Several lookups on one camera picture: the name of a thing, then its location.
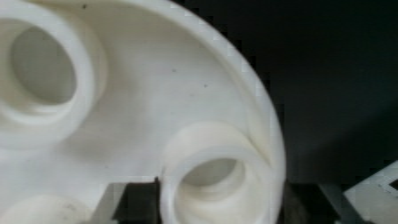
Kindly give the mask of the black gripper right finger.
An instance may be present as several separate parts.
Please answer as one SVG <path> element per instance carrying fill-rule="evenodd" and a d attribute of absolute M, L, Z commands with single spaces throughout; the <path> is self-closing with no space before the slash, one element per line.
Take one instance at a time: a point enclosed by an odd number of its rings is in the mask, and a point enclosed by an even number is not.
<path fill-rule="evenodd" d="M 355 224 L 355 211 L 335 184 L 284 184 L 280 224 Z"/>

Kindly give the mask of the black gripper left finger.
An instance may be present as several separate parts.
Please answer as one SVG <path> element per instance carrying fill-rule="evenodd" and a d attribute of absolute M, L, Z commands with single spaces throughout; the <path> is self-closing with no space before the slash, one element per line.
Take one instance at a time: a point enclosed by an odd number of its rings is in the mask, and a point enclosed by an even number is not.
<path fill-rule="evenodd" d="M 106 186 L 86 224 L 161 224 L 157 179 Z"/>

